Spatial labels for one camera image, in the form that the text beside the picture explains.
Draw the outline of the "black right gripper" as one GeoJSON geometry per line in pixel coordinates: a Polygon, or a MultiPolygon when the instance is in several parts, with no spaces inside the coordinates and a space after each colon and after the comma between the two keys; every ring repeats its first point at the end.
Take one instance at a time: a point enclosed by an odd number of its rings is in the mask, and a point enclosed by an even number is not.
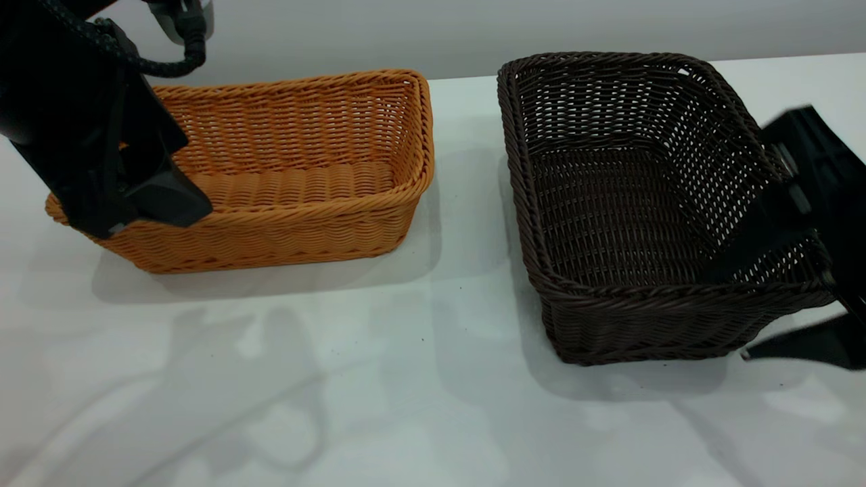
{"type": "Polygon", "coordinates": [[[864,163],[811,106],[783,112],[761,137],[792,164],[799,190],[764,190],[749,203],[739,233],[709,265],[709,281],[728,280],[813,228],[831,258],[836,296],[850,312],[746,346],[740,357],[864,370],[864,163]]]}

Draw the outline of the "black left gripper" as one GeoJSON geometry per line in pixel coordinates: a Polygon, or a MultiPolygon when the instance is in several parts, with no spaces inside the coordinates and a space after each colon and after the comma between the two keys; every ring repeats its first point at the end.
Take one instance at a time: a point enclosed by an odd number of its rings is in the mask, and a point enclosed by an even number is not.
{"type": "Polygon", "coordinates": [[[188,139],[147,81],[155,62],[112,20],[108,1],[3,1],[2,135],[61,204],[68,224],[109,239],[138,219],[189,227],[213,212],[177,170],[188,139]]]}

